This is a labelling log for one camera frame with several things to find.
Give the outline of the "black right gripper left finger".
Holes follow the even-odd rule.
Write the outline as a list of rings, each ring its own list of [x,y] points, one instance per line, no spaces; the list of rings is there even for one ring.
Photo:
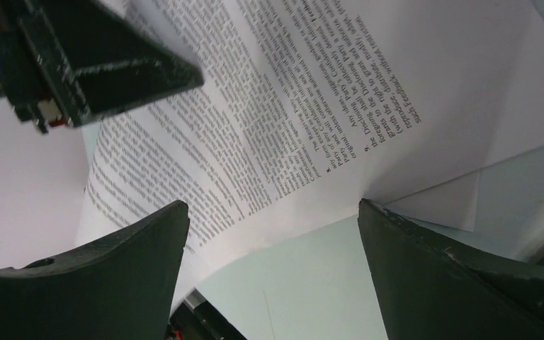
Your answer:
[[[70,251],[0,269],[0,339],[163,339],[189,225],[178,200]]]

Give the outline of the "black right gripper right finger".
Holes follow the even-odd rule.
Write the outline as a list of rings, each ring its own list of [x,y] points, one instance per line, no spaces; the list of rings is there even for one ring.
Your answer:
[[[544,339],[544,266],[468,246],[367,199],[358,228],[389,339]]]

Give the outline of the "large printed paper sheet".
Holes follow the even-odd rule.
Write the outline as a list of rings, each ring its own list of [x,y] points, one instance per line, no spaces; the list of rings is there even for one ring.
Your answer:
[[[526,32],[516,1],[124,1],[204,84],[102,122],[77,244],[175,200],[174,304],[260,247],[479,169]]]

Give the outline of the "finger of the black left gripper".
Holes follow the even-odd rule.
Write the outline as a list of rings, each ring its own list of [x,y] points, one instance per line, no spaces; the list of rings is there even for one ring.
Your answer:
[[[100,1],[0,1],[0,98],[42,134],[203,85],[198,66]]]

